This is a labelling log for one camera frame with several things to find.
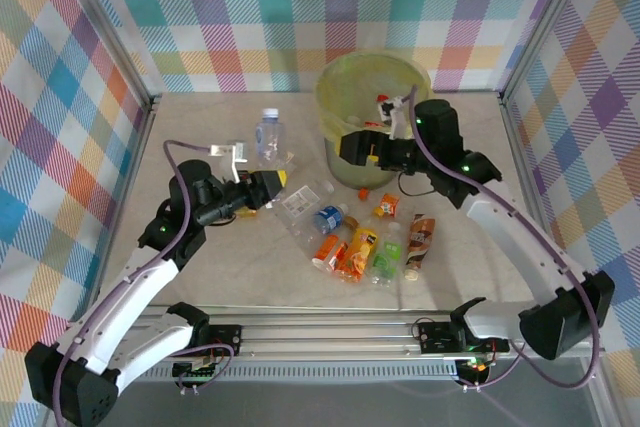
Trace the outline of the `green label bottle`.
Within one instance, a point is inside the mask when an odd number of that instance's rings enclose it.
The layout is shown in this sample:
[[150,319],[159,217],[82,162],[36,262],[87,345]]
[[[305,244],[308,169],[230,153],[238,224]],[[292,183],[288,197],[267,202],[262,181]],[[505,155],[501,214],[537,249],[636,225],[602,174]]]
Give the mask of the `green label bottle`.
[[372,265],[369,267],[369,278],[373,284],[388,286],[394,281],[402,257],[403,242],[400,230],[398,222],[390,222],[380,238]]

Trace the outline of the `plaid fabric backdrop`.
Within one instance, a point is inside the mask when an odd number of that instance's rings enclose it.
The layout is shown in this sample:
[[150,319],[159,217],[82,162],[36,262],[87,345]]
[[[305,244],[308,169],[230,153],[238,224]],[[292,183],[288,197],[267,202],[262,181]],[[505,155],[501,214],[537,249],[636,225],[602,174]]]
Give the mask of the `plaid fabric backdrop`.
[[99,0],[155,93],[309,91],[385,51],[439,91],[504,86],[548,0]]
[[24,358],[86,307],[143,109],[79,0],[0,0],[0,427],[36,427]]
[[554,238],[614,281],[602,341],[640,427],[640,0],[567,0],[511,111]]

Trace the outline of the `large clear bottle white label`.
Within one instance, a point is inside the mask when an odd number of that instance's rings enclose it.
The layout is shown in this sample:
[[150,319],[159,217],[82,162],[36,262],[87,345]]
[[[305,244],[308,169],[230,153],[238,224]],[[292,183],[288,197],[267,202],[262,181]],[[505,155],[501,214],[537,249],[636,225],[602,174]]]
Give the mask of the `large clear bottle white label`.
[[319,234],[313,227],[313,216],[327,205],[334,193],[328,180],[308,181],[284,193],[274,202],[274,214],[301,248],[310,247]]

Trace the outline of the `yellow bottle brown cap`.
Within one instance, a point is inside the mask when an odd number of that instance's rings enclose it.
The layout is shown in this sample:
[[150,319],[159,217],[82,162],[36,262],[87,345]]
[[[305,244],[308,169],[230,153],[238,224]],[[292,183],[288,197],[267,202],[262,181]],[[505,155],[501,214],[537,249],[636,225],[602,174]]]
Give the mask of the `yellow bottle brown cap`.
[[348,282],[362,280],[379,239],[379,219],[380,217],[372,211],[369,217],[356,228],[351,243],[336,268],[336,273],[341,280]]

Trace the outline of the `clear bottle red cap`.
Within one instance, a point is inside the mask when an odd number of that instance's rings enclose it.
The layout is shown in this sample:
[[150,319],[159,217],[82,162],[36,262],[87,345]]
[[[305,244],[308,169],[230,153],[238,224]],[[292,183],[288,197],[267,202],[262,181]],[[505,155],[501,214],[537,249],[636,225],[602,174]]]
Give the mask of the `clear bottle red cap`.
[[391,116],[389,109],[392,107],[388,103],[389,97],[385,94],[379,94],[376,98],[376,106],[378,118],[376,120],[367,120],[364,122],[365,127],[382,127],[391,125]]

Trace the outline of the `aluminium frame side rail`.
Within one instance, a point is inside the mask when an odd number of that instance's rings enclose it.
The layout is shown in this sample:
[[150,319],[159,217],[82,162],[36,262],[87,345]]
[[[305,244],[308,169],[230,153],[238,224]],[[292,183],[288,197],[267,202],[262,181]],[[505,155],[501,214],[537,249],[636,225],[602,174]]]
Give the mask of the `aluminium frame side rail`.
[[[501,115],[516,164],[516,171],[526,210],[545,232],[550,234],[549,223],[545,216],[541,198],[537,192],[533,174],[529,169],[524,145],[516,127],[516,121],[504,101],[501,102]],[[599,366],[594,372],[595,377],[588,384],[587,388],[594,401],[600,425],[603,427],[625,427],[625,417],[620,416],[616,404],[616,390],[610,382],[610,369],[604,353],[604,350],[600,351]]]
[[[92,307],[100,295],[103,282],[105,281],[106,272],[108,270],[108,262],[114,246],[115,237],[124,216],[125,204],[131,195],[161,99],[161,94],[152,95],[149,103],[143,107],[140,131],[134,147],[132,148],[131,161],[126,171],[125,181],[123,184],[122,198],[116,206],[113,223],[109,230],[104,251],[99,255],[99,265],[95,270],[95,274],[90,278],[91,284],[89,293],[72,317],[73,320],[79,320],[81,315]],[[74,352],[74,349],[74,344],[70,343],[62,350],[61,362],[54,371],[54,385],[52,387],[52,402],[54,406],[50,409],[51,413],[43,418],[41,427],[67,427],[66,420],[62,416],[61,402],[57,398],[57,395],[61,393],[61,377],[70,362],[70,356]]]

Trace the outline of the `red-orange striped bottle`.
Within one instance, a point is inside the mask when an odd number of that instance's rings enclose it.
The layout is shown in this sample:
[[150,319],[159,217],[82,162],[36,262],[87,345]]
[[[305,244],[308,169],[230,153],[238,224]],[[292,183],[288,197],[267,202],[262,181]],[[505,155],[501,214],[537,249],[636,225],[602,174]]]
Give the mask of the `red-orange striped bottle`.
[[336,247],[328,260],[328,266],[331,272],[334,272],[339,267],[348,247],[349,244],[346,241],[341,241],[336,244]]

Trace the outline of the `green terminal control board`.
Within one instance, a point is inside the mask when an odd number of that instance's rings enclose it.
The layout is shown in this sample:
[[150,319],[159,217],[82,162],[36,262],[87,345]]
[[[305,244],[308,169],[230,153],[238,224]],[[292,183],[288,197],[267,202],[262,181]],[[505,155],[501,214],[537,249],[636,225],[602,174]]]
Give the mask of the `green terminal control board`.
[[176,382],[181,380],[183,384],[203,384],[218,372],[220,364],[218,358],[174,362],[171,365],[171,376]]

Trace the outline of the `orange label bottle white cap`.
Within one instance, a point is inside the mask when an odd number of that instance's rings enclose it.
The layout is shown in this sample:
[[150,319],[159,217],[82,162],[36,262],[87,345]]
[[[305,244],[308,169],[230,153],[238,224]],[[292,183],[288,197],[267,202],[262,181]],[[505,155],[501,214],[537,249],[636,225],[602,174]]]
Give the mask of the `orange label bottle white cap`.
[[331,259],[339,243],[340,238],[337,235],[328,235],[313,255],[311,259],[312,264],[319,270],[331,272],[333,270]]

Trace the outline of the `aluminium frame post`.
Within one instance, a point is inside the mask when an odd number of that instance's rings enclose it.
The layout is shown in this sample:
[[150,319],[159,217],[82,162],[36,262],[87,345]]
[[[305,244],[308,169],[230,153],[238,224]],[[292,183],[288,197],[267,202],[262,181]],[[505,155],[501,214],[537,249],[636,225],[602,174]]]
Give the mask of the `aluminium frame post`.
[[116,32],[106,10],[100,0],[79,0],[85,15],[92,23],[99,38],[104,42],[114,63],[119,67],[123,78],[132,88],[136,98],[141,102],[145,112],[154,109],[155,96],[143,82],[142,76],[135,67],[134,61],[127,52],[124,43]]
[[529,17],[521,31],[498,84],[499,99],[504,107],[531,70],[536,56],[562,14],[568,0],[534,0]]

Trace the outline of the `small bottle blue label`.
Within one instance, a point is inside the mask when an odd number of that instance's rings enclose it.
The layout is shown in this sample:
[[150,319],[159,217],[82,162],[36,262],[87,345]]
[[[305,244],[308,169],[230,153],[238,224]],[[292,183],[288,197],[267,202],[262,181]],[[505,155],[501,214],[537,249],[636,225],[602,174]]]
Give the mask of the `small bottle blue label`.
[[347,214],[349,207],[344,204],[328,205],[313,213],[302,224],[300,234],[306,242],[311,242],[333,233],[340,227]]

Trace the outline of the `small orange packet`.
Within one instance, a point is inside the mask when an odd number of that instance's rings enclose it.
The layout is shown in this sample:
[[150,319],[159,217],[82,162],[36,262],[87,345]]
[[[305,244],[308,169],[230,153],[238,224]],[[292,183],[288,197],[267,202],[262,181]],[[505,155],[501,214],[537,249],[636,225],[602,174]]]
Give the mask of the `small orange packet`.
[[374,208],[373,212],[378,217],[390,216],[395,217],[398,211],[400,198],[391,193],[385,193]]

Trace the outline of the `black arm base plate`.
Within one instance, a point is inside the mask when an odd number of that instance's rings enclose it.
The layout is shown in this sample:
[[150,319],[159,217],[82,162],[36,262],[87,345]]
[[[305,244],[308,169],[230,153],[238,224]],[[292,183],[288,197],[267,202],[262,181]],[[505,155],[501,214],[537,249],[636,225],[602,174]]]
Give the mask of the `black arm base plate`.
[[417,319],[410,328],[422,354],[508,353],[507,340],[499,338],[472,339],[450,322],[438,322],[426,317]]
[[210,324],[207,340],[213,343],[226,344],[233,348],[234,354],[240,353],[243,326],[240,324]]

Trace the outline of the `brown and white bottle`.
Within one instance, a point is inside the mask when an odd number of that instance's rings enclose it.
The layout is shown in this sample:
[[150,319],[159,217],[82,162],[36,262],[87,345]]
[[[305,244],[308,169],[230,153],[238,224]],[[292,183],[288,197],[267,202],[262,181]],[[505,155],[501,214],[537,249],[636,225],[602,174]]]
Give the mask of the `brown and white bottle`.
[[422,267],[422,262],[430,250],[436,220],[426,214],[415,214],[410,223],[404,278],[416,281]]

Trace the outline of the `clear bottle pale label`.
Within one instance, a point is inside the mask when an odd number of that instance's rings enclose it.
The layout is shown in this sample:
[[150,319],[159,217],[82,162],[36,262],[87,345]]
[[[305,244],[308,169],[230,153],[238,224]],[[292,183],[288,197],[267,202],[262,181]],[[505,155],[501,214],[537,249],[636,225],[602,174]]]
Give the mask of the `clear bottle pale label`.
[[287,132],[277,108],[262,110],[262,118],[256,125],[256,153],[261,169],[287,169],[291,161]]

